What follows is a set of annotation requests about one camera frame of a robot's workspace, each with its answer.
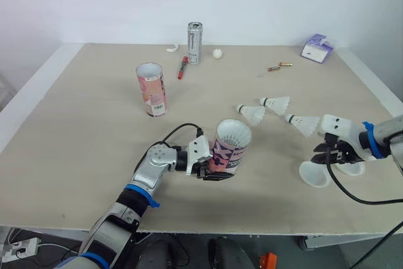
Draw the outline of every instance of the beige table surface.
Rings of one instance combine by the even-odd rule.
[[[290,96],[288,113],[349,118],[373,123],[390,118],[371,91],[338,57],[324,64],[299,56],[299,47],[221,47],[221,60],[203,48],[202,63],[176,79],[186,47],[87,44],[39,102],[0,155],[0,225],[89,229],[115,201],[147,147],[175,126],[193,122],[213,138],[225,118],[244,120],[238,103]],[[266,72],[277,62],[293,67]],[[168,112],[145,113],[134,69],[162,65]],[[236,177],[209,182],[171,172],[157,192],[159,209],[141,223],[147,231],[256,234],[351,234],[387,232],[403,206],[366,206],[331,183],[311,188],[299,164],[322,141],[303,137],[268,112]],[[192,128],[174,135],[186,145]],[[403,197],[403,178],[391,159],[366,163],[366,172],[336,176],[368,200]]]

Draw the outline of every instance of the purple tissue box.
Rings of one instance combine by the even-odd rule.
[[[308,58],[312,61],[322,63],[332,53],[333,48],[326,40],[325,35],[315,34],[305,44],[302,49],[301,56]]]

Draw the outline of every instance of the white ball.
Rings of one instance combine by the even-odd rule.
[[[220,50],[220,49],[215,49],[215,50],[213,51],[213,58],[215,58],[215,59],[221,59],[221,57],[222,57],[222,50]]]

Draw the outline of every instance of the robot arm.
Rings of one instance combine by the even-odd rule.
[[[403,115],[389,121],[372,125],[363,122],[359,127],[351,120],[324,115],[319,126],[319,135],[325,143],[319,144],[311,161],[326,163],[326,151],[331,150],[332,163],[356,163],[383,159],[390,154],[403,174]]]
[[[123,268],[135,244],[134,235],[145,210],[148,206],[160,206],[154,200],[154,195],[163,174],[175,169],[190,175],[196,172],[197,167],[200,173],[200,167],[196,164],[211,157],[208,140],[204,135],[191,141],[188,151],[164,144],[150,147],[116,202],[91,228],[88,237],[82,242],[79,256],[69,258],[56,268]]]

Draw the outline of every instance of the orange object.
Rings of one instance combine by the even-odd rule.
[[[267,255],[262,255],[259,260],[261,269],[276,269],[277,255],[269,252]]]

